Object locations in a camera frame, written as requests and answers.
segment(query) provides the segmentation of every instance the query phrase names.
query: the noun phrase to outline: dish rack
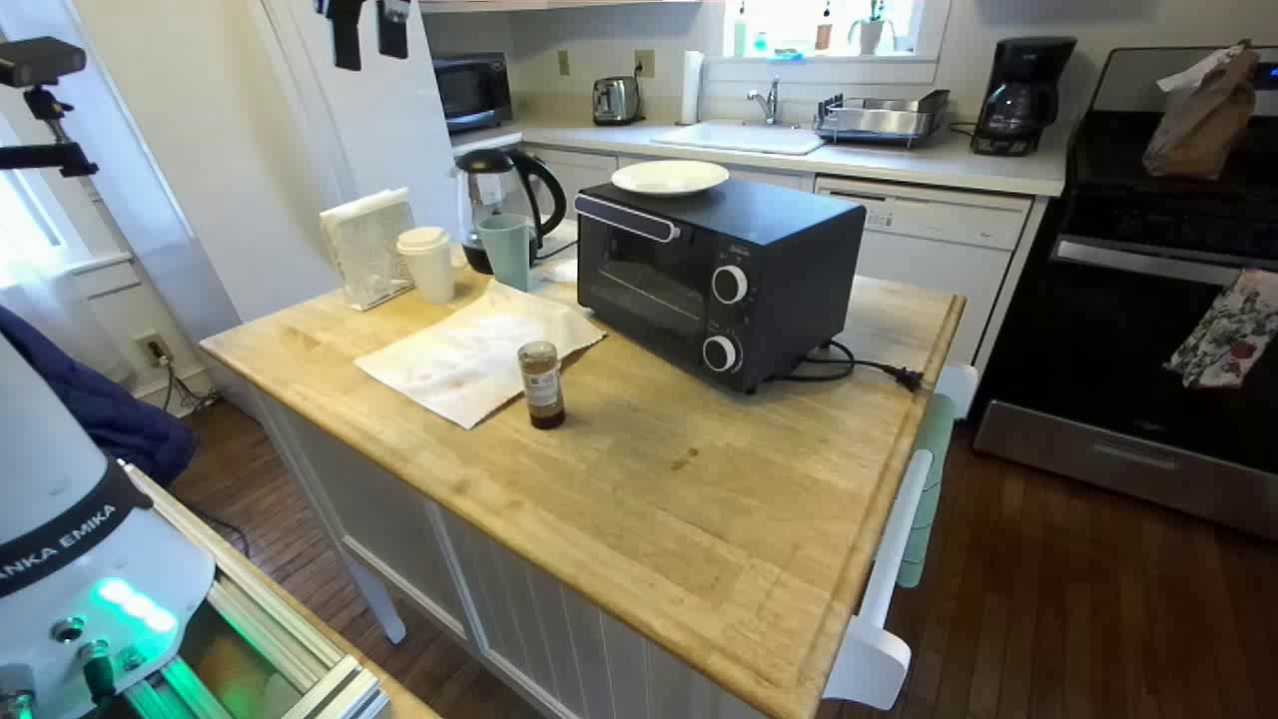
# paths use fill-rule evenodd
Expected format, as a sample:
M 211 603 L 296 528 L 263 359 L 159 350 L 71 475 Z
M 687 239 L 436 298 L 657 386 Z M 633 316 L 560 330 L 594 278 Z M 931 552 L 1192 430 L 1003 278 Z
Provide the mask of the dish rack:
M 817 130 L 827 145 L 892 145 L 919 146 L 947 125 L 951 90 L 927 95 L 833 95 L 817 113 Z

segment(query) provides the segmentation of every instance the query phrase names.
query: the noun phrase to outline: toaster oven handle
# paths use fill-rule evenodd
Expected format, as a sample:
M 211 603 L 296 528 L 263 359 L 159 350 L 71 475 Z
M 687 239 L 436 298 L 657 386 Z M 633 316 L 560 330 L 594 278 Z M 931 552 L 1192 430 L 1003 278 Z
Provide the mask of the toaster oven handle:
M 621 227 L 628 235 L 650 239 L 650 244 L 677 244 L 679 239 L 679 222 L 670 222 L 662 216 L 646 216 L 646 212 L 622 209 L 622 203 L 610 203 L 610 201 L 601 201 L 601 197 L 580 197 L 574 212 L 594 218 L 594 222 Z

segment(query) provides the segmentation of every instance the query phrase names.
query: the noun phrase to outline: power cord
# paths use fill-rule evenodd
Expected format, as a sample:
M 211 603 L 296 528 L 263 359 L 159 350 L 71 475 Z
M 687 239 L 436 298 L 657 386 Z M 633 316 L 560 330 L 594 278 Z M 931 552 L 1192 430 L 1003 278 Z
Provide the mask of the power cord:
M 845 376 L 850 376 L 857 366 L 875 366 L 884 376 L 892 376 L 900 386 L 906 391 L 919 391 L 922 386 L 922 370 L 915 366 L 902 366 L 902 364 L 880 364 L 880 359 L 861 359 L 847 342 L 839 339 L 827 339 L 819 348 L 819 354 L 802 354 L 801 359 L 801 370 L 790 376 L 779 376 L 779 378 L 790 378 L 790 383 L 835 383 Z

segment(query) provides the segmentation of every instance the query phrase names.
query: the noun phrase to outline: dish towel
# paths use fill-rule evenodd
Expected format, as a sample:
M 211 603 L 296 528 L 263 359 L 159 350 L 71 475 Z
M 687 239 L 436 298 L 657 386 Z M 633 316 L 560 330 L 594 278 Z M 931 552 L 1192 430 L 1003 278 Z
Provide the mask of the dish towel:
M 1244 386 L 1278 330 L 1278 276 L 1239 270 L 1192 339 L 1168 359 L 1188 386 Z

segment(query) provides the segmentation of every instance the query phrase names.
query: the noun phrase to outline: white paper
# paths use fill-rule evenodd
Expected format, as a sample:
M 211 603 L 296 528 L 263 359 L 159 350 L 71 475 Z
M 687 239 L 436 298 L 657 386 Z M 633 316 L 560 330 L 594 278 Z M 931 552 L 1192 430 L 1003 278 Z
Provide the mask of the white paper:
M 474 426 L 525 391 L 520 348 L 526 339 L 553 339 L 560 354 L 570 354 L 601 342 L 602 330 L 582 307 L 489 283 L 470 307 L 355 364 L 428 412 Z

